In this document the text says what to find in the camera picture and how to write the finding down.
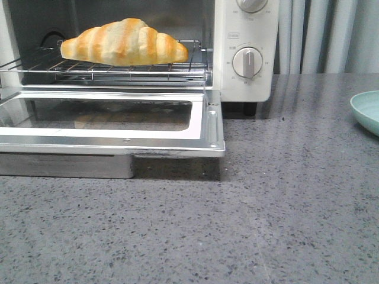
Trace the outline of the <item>pale grey curtain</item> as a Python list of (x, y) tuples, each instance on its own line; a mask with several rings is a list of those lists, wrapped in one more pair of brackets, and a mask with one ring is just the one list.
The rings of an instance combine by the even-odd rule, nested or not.
[(274, 72), (378, 72), (378, 1), (280, 1)]

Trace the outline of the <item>upper temperature knob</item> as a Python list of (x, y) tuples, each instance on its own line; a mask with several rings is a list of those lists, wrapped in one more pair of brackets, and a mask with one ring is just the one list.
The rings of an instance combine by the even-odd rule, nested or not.
[(256, 13), (263, 9), (267, 0), (237, 0), (239, 8), (248, 13)]

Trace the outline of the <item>light green plate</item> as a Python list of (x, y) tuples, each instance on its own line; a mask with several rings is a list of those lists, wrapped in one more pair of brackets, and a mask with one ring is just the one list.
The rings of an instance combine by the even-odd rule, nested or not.
[(354, 95), (350, 99), (352, 113), (355, 119), (366, 130), (378, 136), (378, 91), (368, 91)]

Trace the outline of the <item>black right oven foot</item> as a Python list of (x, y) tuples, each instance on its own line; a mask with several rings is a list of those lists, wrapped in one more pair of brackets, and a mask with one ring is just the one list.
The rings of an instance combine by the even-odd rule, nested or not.
[(247, 117), (254, 117), (256, 115), (257, 103), (256, 102), (244, 102), (243, 114)]

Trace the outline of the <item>golden croissant bread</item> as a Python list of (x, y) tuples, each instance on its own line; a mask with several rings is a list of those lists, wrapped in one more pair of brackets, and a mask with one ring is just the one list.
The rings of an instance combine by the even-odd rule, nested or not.
[(60, 46), (64, 59), (142, 66), (182, 63), (188, 49), (171, 35), (159, 33), (138, 18), (126, 18), (85, 30)]

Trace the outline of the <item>glass oven door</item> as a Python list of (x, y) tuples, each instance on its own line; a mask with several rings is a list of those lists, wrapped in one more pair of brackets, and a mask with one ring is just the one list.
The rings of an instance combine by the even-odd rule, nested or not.
[(204, 90), (23, 89), (1, 101), (1, 151), (221, 157), (220, 99)]

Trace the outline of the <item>lower timer knob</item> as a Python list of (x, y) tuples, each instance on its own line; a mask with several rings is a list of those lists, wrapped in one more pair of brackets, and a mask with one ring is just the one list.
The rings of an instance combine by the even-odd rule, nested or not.
[(254, 47), (239, 49), (232, 59), (232, 68), (238, 77), (253, 79), (262, 69), (263, 57)]

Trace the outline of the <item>white Toshiba toaster oven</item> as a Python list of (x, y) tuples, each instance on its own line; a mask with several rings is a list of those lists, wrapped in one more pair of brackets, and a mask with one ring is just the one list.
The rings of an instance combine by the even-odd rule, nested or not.
[[(213, 49), (213, 81), (202, 86), (23, 85), (21, 75), (1, 72), (1, 99), (23, 89), (204, 90), (218, 95), (220, 102), (264, 102), (271, 94), (278, 10), (278, 1), (268, 1), (256, 13), (242, 11), (236, 1), (2, 1), (1, 65), (38, 47), (60, 50), (63, 41), (92, 27), (138, 18), (179, 42), (198, 40)], [(254, 47), (263, 57), (253, 79), (238, 77), (232, 68), (233, 56), (243, 47)]]

